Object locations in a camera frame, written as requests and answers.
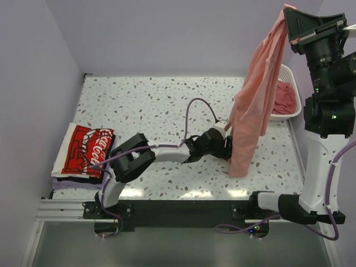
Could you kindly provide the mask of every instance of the pink cloth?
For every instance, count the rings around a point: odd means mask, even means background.
[[[294,8],[287,4],[284,8]],[[283,11],[268,36],[258,45],[241,91],[235,96],[229,122],[233,137],[230,176],[244,177],[259,139],[266,133],[276,95],[287,28]]]
[[[295,111],[296,99],[293,87],[289,82],[278,81],[272,114],[287,115]]]

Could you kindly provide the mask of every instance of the white basket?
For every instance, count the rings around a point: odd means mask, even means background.
[[[284,121],[288,120],[289,118],[295,117],[300,114],[301,112],[301,102],[300,102],[300,97],[298,93],[298,88],[295,83],[295,79],[293,76],[293,73],[289,67],[286,65],[281,65],[280,66],[280,71],[279,71],[279,77],[278,79],[282,82],[289,82],[291,86],[294,89],[295,92],[295,99],[296,99],[296,110],[295,113],[293,114],[288,114],[288,115],[277,115],[277,114],[271,114],[270,121]]]

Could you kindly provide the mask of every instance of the glass panel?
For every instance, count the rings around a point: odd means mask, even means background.
[[[272,222],[262,241],[213,229],[137,228],[95,238],[92,222],[47,222],[33,266],[330,266],[322,238]]]

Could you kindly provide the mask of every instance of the lavender wall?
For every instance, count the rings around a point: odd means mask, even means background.
[[[355,0],[324,0],[324,3],[320,7],[317,15],[327,16],[337,13],[345,13],[348,24],[353,25],[356,24],[355,10]],[[345,54],[348,55],[354,51],[356,51],[356,39],[348,39],[345,45]],[[300,91],[300,98],[304,102],[304,100],[313,92],[305,56],[294,55],[289,65],[291,66],[296,78],[298,89]],[[296,130],[298,146],[300,148],[303,161],[306,164],[307,146],[303,114],[293,120],[293,126]],[[351,141],[355,140],[356,136],[353,135]],[[347,216],[345,225],[339,227],[340,239],[337,241],[338,252],[343,266],[354,266],[354,262],[356,260],[356,231],[354,230],[354,225],[356,223],[356,212],[354,207],[354,195],[356,190],[356,179],[354,176],[356,171],[354,162],[355,158],[356,149],[349,151],[343,157],[338,190],[338,204],[340,210]]]
[[[285,2],[46,0],[83,71],[96,75],[243,76]],[[288,49],[285,62],[293,53]]]
[[[19,266],[81,71],[43,0],[2,0],[0,36],[0,266]]]

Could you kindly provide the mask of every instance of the speckled countertop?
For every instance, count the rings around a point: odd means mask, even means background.
[[[142,132],[150,140],[179,143],[188,102],[202,97],[217,117],[228,118],[243,78],[223,77],[87,77],[74,122],[115,130],[115,146]],[[189,134],[200,135],[214,118],[201,102],[192,105]],[[232,200],[256,190],[288,194],[303,187],[287,123],[270,122],[260,138],[249,175],[230,178],[229,163],[206,156],[193,164],[159,162],[128,183],[120,199]],[[97,190],[62,188],[54,199],[93,199]]]

